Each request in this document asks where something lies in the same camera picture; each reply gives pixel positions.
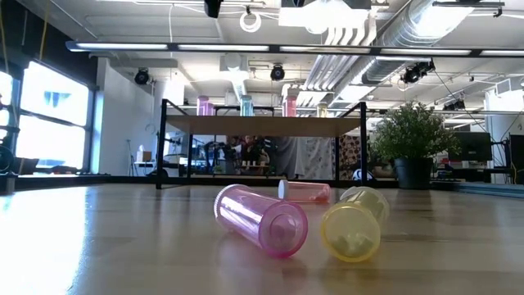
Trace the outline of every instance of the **computer monitor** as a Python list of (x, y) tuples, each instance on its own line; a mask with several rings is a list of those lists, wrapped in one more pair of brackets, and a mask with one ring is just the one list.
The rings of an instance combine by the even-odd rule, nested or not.
[(458, 153), (449, 153), (451, 161), (491, 161), (491, 136), (485, 132), (454, 132), (460, 142)]

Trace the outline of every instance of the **yellow plastic tube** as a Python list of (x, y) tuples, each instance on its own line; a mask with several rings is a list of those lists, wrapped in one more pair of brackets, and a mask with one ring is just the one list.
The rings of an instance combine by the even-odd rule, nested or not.
[(324, 214), (320, 227), (324, 245), (336, 258), (360, 262), (380, 246), (381, 228), (390, 206), (373, 188), (353, 187)]

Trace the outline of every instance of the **ceiling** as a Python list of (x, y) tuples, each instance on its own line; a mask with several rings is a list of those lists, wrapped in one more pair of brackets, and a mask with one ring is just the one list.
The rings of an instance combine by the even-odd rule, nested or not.
[[(46, 1), (19, 0), (32, 12), (43, 16)], [(96, 0), (52, 0), (49, 22), (71, 38), (82, 41), (120, 41), (120, 42), (169, 42), (169, 6), (137, 5), (131, 2), (99, 2)], [(398, 11), (407, 0), (389, 0), (390, 8), (381, 11), (377, 27), (380, 28)], [(265, 1), (264, 12), (277, 13), (280, 1)], [(505, 0), (504, 13), (524, 16), (522, 0)], [(205, 14), (190, 11), (181, 7), (172, 10), (173, 42), (191, 43), (287, 43), (312, 44), (323, 43), (327, 34), (310, 34), (304, 28), (278, 26), (278, 21), (264, 17), (261, 28), (255, 33), (247, 33), (239, 26), (240, 14), (223, 12), (242, 11), (241, 7), (223, 7), (218, 21)], [(75, 18), (82, 26), (75, 23), (64, 11)], [(467, 17), (456, 30), (445, 36), (437, 46), (466, 47), (521, 47), (524, 46), (524, 34), (516, 33), (513, 28), (522, 27), (524, 19), (510, 17), (493, 18), (491, 16)], [(191, 83), (186, 87), (186, 97), (193, 102), (197, 95), (224, 97), (233, 87), (226, 80), (214, 79), (219, 71), (220, 54), (191, 53), (119, 53), (118, 61), (122, 62), (121, 71), (133, 75), (136, 69), (125, 66), (126, 61), (137, 59), (176, 59), (178, 69)], [(282, 63), (286, 70), (286, 79), (306, 79), (315, 62), (315, 56), (308, 55), (249, 55), (249, 67), (255, 73), (246, 81), (248, 93), (280, 94), (284, 83), (272, 82), (269, 72), (274, 63)], [(435, 59), (437, 72), (445, 81), (449, 90), (440, 79), (432, 74), (419, 84), (404, 89), (394, 76), (386, 82), (390, 87), (379, 87), (373, 91), (373, 100), (369, 107), (396, 107), (406, 100), (417, 99), (432, 103), (455, 92), (468, 89), (465, 93), (468, 109), (483, 108), (482, 90), (493, 84), (479, 81), (501, 80), (506, 74), (524, 73), (522, 59)], [(156, 78), (162, 79), (172, 75), (170, 68), (151, 69)]]

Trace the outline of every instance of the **ductwork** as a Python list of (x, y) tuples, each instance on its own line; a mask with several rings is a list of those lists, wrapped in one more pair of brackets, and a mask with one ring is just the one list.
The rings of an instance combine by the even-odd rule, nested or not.
[[(473, 10), (470, 7), (434, 7), (434, 0), (413, 0), (377, 39), (379, 47), (430, 47), (453, 31)], [(375, 88), (359, 97), (347, 91), (348, 84), (380, 84), (400, 67), (403, 61), (378, 61), (376, 57), (361, 57), (351, 73), (343, 79), (336, 90), (336, 98), (356, 102)]]

